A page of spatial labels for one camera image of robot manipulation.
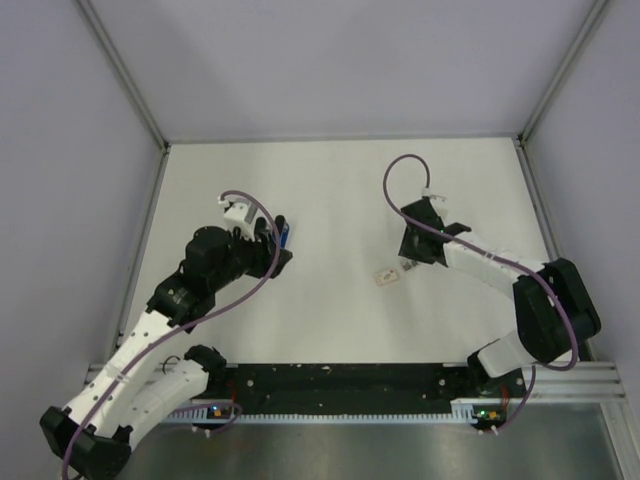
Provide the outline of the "small white staple box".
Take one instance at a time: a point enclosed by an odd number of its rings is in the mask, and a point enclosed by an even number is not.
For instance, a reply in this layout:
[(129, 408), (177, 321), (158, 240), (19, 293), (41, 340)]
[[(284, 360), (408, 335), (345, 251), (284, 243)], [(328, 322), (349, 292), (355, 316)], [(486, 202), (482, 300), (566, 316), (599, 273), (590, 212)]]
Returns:
[(415, 261), (406, 261), (401, 264), (402, 269), (404, 271), (410, 271), (418, 266), (418, 263)]

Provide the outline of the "blue stapler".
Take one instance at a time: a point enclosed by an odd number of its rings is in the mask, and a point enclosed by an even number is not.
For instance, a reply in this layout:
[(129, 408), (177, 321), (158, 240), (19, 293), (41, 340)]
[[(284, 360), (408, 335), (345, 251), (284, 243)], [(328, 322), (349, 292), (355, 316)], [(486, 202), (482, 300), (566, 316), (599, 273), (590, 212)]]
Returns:
[(280, 248), (285, 249), (290, 233), (290, 225), (284, 215), (277, 215), (275, 218), (275, 224), (277, 228)]

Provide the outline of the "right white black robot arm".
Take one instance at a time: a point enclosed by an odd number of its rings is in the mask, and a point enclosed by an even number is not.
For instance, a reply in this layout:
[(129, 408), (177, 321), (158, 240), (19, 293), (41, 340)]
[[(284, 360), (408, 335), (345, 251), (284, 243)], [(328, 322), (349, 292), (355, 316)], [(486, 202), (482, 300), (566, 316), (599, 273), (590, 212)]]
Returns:
[(505, 375), (554, 362), (600, 332), (601, 320), (573, 262), (531, 260), (493, 248), (464, 224), (445, 225), (429, 197), (400, 212), (406, 222), (401, 257), (466, 273), (514, 304), (515, 329), (467, 358), (466, 380), (474, 393), (490, 395)]

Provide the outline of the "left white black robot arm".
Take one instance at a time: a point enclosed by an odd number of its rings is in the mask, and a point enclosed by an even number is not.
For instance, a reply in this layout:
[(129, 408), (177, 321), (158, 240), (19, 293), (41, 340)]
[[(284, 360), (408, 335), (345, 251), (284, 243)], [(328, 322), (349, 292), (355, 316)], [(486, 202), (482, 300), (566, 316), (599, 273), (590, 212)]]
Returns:
[(282, 215), (247, 220), (232, 211), (224, 226), (199, 228), (177, 270), (149, 299), (135, 327), (93, 380), (39, 424), (61, 476), (113, 479), (157, 424), (201, 394), (226, 387), (227, 362), (193, 332), (214, 312), (216, 295), (248, 276), (260, 285), (276, 278), (293, 254), (283, 244)]

